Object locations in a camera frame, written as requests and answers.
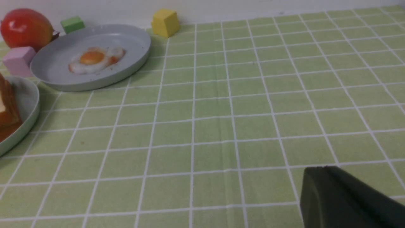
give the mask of yellow block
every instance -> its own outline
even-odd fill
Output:
[[[153,33],[169,38],[180,30],[177,13],[173,10],[160,9],[153,15],[151,22]]]

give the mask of green block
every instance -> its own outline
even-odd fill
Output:
[[[80,17],[72,17],[60,22],[66,34],[84,28],[84,23]]]

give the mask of egg yolk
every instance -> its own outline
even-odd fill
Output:
[[[86,52],[80,57],[80,63],[85,65],[93,65],[101,62],[104,59],[102,52]]]

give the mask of pink block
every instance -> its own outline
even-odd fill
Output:
[[[35,51],[32,47],[15,47],[3,57],[3,64],[11,75],[32,77],[30,62],[34,55]]]

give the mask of fried egg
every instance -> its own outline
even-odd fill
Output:
[[[72,58],[69,71],[76,74],[98,73],[117,63],[125,54],[121,47],[90,47]]]

